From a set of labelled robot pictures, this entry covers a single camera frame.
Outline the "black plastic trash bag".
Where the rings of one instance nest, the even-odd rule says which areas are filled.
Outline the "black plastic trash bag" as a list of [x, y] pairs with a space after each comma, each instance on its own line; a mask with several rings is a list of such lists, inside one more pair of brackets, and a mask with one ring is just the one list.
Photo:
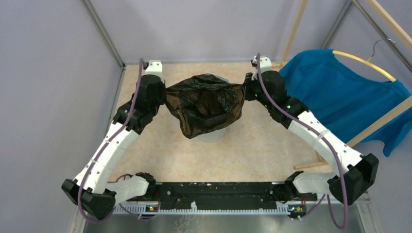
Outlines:
[[244, 101], [241, 84], [206, 73], [167, 87], [165, 105], [179, 120], [183, 135], [192, 139], [240, 119]]

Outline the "white translucent trash bin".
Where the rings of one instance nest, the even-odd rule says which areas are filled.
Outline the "white translucent trash bin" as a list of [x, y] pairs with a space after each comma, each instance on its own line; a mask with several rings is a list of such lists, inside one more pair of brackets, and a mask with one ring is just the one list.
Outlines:
[[228, 79], [205, 73], [197, 76], [202, 87], [196, 89], [196, 117], [200, 130], [198, 139], [205, 143], [219, 141], [225, 134], [225, 122], [228, 119], [226, 93], [230, 86]]

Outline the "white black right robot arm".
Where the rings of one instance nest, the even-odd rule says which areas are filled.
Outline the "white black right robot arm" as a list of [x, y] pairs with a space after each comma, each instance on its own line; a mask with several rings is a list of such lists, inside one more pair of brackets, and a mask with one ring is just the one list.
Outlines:
[[305, 193], [327, 194], [352, 205], [375, 182], [379, 160], [351, 148], [327, 129], [299, 99], [287, 95], [285, 80], [277, 71], [246, 73], [242, 91], [248, 101], [256, 100], [270, 117], [310, 145], [332, 168], [331, 173], [297, 171], [286, 181], [285, 194], [298, 200]]

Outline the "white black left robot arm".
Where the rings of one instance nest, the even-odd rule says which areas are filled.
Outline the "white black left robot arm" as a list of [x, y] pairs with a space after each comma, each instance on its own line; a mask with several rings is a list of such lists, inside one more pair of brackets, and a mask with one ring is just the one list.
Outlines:
[[118, 182], [109, 178], [127, 148], [141, 135], [166, 99], [165, 81], [153, 74], [138, 79], [132, 98], [115, 114], [109, 131], [83, 170], [62, 183], [62, 190], [90, 221], [107, 219], [116, 205], [134, 197], [151, 200], [156, 193], [152, 175], [140, 172]]

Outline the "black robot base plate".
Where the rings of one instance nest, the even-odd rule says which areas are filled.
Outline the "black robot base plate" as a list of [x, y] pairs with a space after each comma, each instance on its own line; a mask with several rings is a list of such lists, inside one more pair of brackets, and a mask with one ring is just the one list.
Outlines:
[[131, 201], [154, 201], [161, 210], [270, 210], [289, 201], [316, 201], [313, 193], [300, 194], [283, 182], [163, 182]]

